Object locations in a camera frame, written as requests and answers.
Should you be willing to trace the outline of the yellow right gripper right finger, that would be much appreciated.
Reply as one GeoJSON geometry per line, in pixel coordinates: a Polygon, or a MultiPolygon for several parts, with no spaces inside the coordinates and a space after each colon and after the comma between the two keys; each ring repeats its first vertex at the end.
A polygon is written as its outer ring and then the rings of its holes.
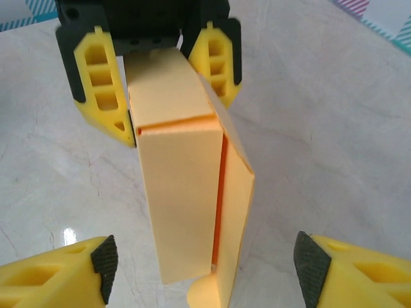
{"type": "Polygon", "coordinates": [[[410,307],[410,261],[300,231],[293,249],[306,307],[410,307]]]}

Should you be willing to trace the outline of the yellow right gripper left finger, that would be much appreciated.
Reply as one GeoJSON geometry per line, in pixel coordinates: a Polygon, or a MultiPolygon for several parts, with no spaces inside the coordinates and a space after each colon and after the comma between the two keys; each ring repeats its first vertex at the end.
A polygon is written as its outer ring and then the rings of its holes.
{"type": "Polygon", "coordinates": [[[1,307],[106,307],[118,269],[113,235],[1,266],[1,307]]]}

